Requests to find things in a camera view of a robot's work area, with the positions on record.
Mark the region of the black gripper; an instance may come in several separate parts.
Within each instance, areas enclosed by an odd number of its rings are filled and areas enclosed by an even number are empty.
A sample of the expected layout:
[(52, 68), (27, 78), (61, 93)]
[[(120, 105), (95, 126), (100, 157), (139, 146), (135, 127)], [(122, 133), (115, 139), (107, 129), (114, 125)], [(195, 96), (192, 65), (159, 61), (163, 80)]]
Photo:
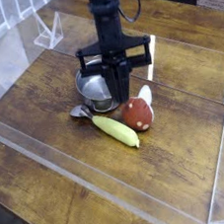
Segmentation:
[[(118, 0), (106, 4), (89, 3), (88, 7), (95, 19), (98, 42), (79, 49), (76, 56), (80, 59), (80, 73), (84, 77), (104, 74), (113, 99), (119, 103), (121, 96), (121, 101), (124, 103), (129, 98), (130, 70), (151, 62), (151, 53), (149, 52), (151, 38), (148, 36), (130, 37), (124, 34), (121, 30), (119, 16), (123, 16), (129, 23), (135, 22), (139, 18), (141, 5), (138, 4), (138, 10), (133, 18), (124, 15), (118, 5)], [(125, 54), (127, 49), (140, 45), (144, 46), (144, 53), (141, 55), (128, 57)], [(120, 94), (115, 71), (111, 66), (118, 66)]]

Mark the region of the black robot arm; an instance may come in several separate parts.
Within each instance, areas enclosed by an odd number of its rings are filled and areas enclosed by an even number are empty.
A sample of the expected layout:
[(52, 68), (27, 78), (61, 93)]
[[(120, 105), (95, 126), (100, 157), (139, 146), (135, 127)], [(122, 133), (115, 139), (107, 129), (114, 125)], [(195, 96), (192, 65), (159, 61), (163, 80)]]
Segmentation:
[(103, 76), (114, 100), (125, 103), (129, 98), (131, 70), (152, 62), (149, 51), (151, 38), (124, 34), (119, 16), (130, 23), (135, 22), (139, 18), (141, 6), (138, 6), (133, 18), (123, 14), (119, 0), (89, 0), (88, 6), (95, 19), (98, 42), (76, 52), (81, 65), (80, 73), (84, 77)]

